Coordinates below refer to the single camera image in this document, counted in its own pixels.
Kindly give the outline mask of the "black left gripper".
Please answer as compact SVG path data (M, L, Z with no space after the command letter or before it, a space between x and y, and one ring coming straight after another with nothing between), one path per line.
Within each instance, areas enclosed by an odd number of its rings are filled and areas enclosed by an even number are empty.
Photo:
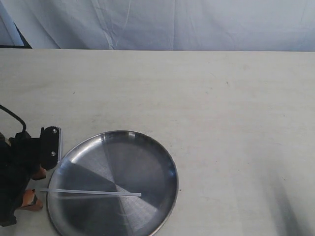
M13 138L0 137L0 223L16 224L18 209L40 211L43 202L34 189L28 189L30 180L46 178L46 172L56 167L61 158L61 130L50 126L42 128L33 138L27 131Z

